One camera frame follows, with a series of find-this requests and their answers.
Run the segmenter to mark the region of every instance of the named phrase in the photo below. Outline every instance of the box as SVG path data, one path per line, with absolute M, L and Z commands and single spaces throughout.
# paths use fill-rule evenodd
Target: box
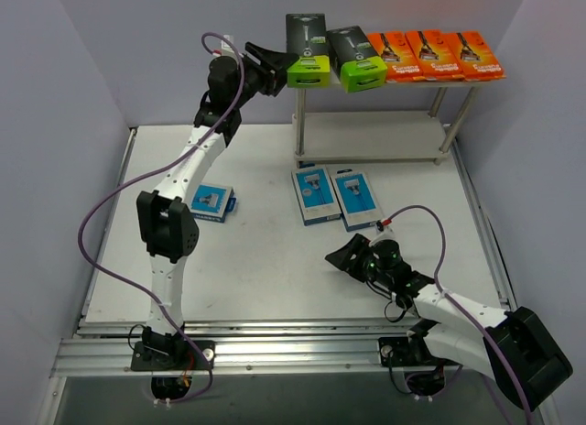
M 383 211 L 363 171 L 342 170 L 331 177 L 342 208 L 346 231 L 374 226 L 383 219 Z
M 299 60 L 287 70 L 290 88 L 319 88 L 330 85 L 330 59 L 326 45 L 326 17 L 323 14 L 286 15 L 287 52 Z
M 376 88 L 385 83 L 386 65 L 360 27 L 328 31 L 330 63 L 348 93 Z
M 418 60 L 401 31 L 372 33 L 368 40 L 386 65 L 387 82 L 420 82 L 425 80 Z
M 200 184 L 191 201 L 190 212 L 196 219 L 224 222 L 226 214 L 233 211 L 236 204 L 233 195 L 232 187 Z
M 328 171 L 323 166 L 313 166 L 291 172 L 303 223 L 340 219 L 340 204 L 331 186 Z
M 505 70 L 478 31 L 445 34 L 444 38 L 460 63 L 466 80 L 485 81 L 505 77 Z
M 426 80 L 463 80 L 460 64 L 441 31 L 408 31 L 405 35 Z

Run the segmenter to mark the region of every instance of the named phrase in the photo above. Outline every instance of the white table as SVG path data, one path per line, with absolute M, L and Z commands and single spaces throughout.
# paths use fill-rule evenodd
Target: white table
M 188 125 L 140 127 L 125 178 L 170 162 L 189 134 Z M 242 125 L 209 171 L 205 181 L 232 185 L 238 206 L 225 223 L 198 221 L 200 241 L 185 270 L 186 321 L 382 317 L 382 298 L 323 259 L 353 234 L 345 231 L 341 221 L 303 225 L 291 182 L 294 147 L 292 125 Z M 352 168 L 367 172 L 386 213 L 414 203 L 433 209 L 443 221 L 448 239 L 440 272 L 443 284 L 484 304 L 499 305 L 452 156 L 440 166 L 421 162 L 355 164 Z M 102 258 L 107 267 L 147 287 L 150 265 L 140 241 L 135 201 L 141 190 L 153 190 L 159 180 L 146 180 L 123 192 Z M 393 228 L 404 259 L 431 275 L 440 254 L 440 234 L 431 217 L 408 212 L 396 218 Z M 363 234 L 372 236 L 374 229 L 363 230 Z M 147 296 L 98 274 L 84 322 L 140 322 L 148 311 Z M 395 307 L 388 311 L 389 316 L 398 313 Z

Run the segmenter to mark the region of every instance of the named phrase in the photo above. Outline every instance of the green box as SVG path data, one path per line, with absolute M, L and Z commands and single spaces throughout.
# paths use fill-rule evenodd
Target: green box
M 331 66 L 348 93 L 385 84 L 386 65 L 360 27 L 327 32 Z
M 286 16 L 287 52 L 299 60 L 287 70 L 289 88 L 330 86 L 330 59 L 326 44 L 326 16 L 295 14 Z

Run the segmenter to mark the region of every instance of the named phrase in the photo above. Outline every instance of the orange label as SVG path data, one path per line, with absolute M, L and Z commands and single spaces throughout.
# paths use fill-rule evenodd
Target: orange label
M 503 79 L 505 70 L 478 31 L 444 35 L 464 71 L 466 80 Z
M 411 47 L 401 31 L 368 35 L 376 53 L 386 64 L 388 82 L 417 82 L 425 80 Z
M 462 80 L 464 74 L 438 29 L 408 31 L 407 41 L 427 80 Z

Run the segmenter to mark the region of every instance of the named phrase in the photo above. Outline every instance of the white and blue box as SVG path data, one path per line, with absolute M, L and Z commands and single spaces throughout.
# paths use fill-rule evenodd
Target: white and blue box
M 333 221 L 340 219 L 340 204 L 331 186 L 328 170 L 323 166 L 313 166 L 291 172 L 295 193 L 303 223 Z
M 331 177 L 333 188 L 342 207 L 346 231 L 373 226 L 383 219 L 373 189 L 363 171 L 341 170 Z
M 200 184 L 191 201 L 191 214 L 196 219 L 224 222 L 226 214 L 231 212 L 236 204 L 236 198 L 233 195 L 232 187 Z

